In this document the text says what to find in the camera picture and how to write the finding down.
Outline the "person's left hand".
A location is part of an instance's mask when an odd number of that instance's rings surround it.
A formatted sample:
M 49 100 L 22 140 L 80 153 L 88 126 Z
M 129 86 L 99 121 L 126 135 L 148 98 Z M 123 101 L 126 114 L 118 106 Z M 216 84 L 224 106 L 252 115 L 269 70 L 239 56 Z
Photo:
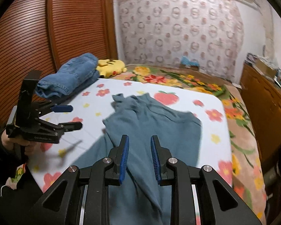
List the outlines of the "person's left hand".
M 6 133 L 6 130 L 4 130 L 1 135 L 1 142 L 4 148 L 9 151 L 12 151 L 15 145 L 24 146 L 25 147 L 24 153 L 27 156 L 31 156 L 34 153 L 36 146 L 40 144 L 40 142 L 32 142 L 32 141 L 24 140 L 22 136 L 9 138 Z

